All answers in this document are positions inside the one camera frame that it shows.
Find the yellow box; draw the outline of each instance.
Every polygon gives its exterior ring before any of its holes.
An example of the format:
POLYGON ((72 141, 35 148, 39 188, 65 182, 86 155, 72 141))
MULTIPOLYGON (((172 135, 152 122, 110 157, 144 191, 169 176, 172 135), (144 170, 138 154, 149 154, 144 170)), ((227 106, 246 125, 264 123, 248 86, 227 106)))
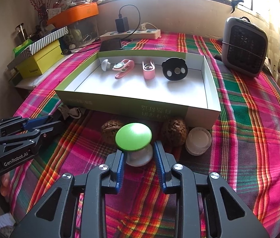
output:
POLYGON ((61 53, 60 43, 58 40, 55 40, 30 58, 17 65, 17 69, 24 79, 42 75, 56 62, 63 58, 61 53))

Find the tablecloth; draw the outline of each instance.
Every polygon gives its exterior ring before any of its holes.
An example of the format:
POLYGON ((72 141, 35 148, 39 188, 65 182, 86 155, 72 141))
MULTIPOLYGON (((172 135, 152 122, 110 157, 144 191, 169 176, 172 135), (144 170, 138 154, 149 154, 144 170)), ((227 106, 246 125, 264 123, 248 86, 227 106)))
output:
MULTIPOLYGON (((54 89, 86 58, 97 51, 75 54, 52 72, 21 105, 16 115, 39 117, 53 112, 60 100, 54 89)), ((218 90, 221 113, 211 130, 212 145, 194 157, 185 148, 165 146, 176 160, 193 171, 220 173, 263 223, 271 237, 280 232, 280 89, 268 74, 250 78, 228 70, 213 54, 221 53, 214 39, 179 33, 162 33, 157 40, 134 40, 124 49, 156 49, 199 53, 211 68, 218 90)), ((88 172, 105 161, 115 146, 101 139, 100 128, 110 119, 125 123, 137 119, 88 111, 73 120, 64 134, 55 138, 40 155, 11 172, 11 213, 20 221, 60 175, 88 172)), ((140 121, 158 138, 161 124, 140 121)), ((78 215, 80 216, 82 197, 78 215)), ((108 237, 172 237, 175 197, 159 188, 154 162, 126 166, 118 195, 106 195, 108 237)), ((76 237, 79 237, 80 217, 76 237)), ((205 224, 202 221, 203 234, 205 224)))

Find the power strip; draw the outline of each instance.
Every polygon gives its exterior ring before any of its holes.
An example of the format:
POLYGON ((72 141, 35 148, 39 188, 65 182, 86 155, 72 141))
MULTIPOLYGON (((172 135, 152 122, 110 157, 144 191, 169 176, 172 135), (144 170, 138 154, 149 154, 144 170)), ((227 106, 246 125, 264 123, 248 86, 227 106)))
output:
MULTIPOLYGON (((118 33, 116 31, 107 32, 106 34, 100 36, 100 40, 105 41, 105 40, 109 40, 109 39, 113 39, 113 38, 122 39, 122 38, 125 38, 128 35, 130 35, 133 31, 134 31, 134 29, 129 30, 127 32, 123 32, 123 33, 118 33)), ((143 30, 143 31, 137 30, 129 38, 130 39, 158 39, 159 37, 161 37, 161 30, 147 29, 147 30, 143 30)))

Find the pink holder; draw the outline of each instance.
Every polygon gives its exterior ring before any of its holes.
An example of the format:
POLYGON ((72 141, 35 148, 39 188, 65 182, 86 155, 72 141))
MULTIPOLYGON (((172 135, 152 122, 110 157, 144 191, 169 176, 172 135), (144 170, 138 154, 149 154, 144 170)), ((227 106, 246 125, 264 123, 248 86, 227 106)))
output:
POLYGON ((152 61, 147 64, 144 64, 144 62, 142 62, 142 69, 144 79, 151 80, 155 77, 155 65, 152 61))
POLYGON ((116 79, 120 79, 125 76, 128 72, 132 71, 135 67, 135 62, 132 60, 122 60, 120 63, 113 67, 114 71, 120 71, 115 75, 116 79))

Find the human hand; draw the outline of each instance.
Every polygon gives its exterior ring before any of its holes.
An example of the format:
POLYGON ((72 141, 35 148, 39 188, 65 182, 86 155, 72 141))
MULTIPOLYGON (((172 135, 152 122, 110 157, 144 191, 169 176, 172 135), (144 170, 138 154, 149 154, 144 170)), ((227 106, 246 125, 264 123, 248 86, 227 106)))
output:
POLYGON ((1 176, 1 186, 0 186, 0 193, 2 196, 7 196, 9 193, 9 173, 4 174, 1 176))

